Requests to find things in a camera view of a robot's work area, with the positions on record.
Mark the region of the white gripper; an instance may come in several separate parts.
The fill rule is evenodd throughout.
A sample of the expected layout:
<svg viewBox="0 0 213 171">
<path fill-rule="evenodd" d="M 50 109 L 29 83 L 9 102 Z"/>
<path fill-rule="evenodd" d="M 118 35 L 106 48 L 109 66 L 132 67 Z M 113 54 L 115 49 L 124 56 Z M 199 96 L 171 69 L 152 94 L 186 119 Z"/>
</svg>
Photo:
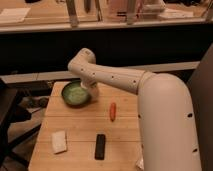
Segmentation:
<svg viewBox="0 0 213 171">
<path fill-rule="evenodd" d="M 93 100 L 97 100 L 99 97 L 99 89 L 97 88 L 97 82 L 92 79 L 82 78 L 81 83 L 85 86 L 91 87 L 89 89 L 89 93 Z"/>
</svg>

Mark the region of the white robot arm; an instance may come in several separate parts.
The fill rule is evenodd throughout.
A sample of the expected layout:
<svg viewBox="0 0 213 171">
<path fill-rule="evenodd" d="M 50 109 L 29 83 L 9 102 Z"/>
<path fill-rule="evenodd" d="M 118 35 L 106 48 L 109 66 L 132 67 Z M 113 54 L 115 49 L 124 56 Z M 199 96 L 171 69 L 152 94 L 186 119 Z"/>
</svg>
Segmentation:
<svg viewBox="0 0 213 171">
<path fill-rule="evenodd" d="M 81 49 L 68 70 L 92 91 L 101 82 L 137 96 L 144 171 L 202 171 L 192 98 L 178 77 L 98 65 Z"/>
</svg>

